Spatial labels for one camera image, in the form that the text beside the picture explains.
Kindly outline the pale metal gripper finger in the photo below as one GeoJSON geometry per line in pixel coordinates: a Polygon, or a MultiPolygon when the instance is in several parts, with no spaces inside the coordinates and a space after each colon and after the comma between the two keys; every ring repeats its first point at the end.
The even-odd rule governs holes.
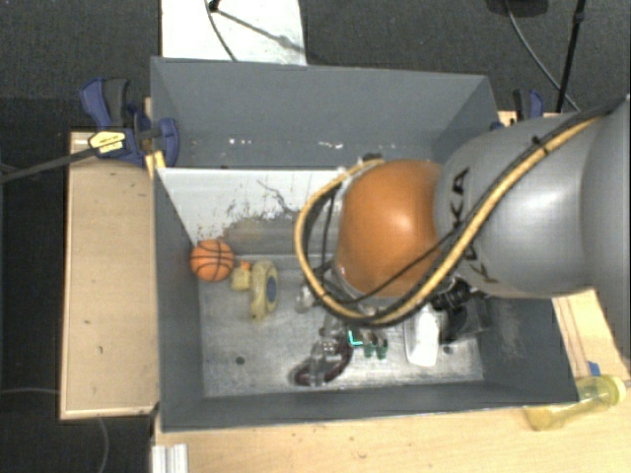
{"type": "Polygon", "coordinates": [[[313,362],[341,362],[344,359],[343,346],[336,339],[319,339],[311,349],[313,362]]]}
{"type": "Polygon", "coordinates": [[[326,385],[343,373],[341,363],[316,363],[311,366],[311,385],[326,385]]]}

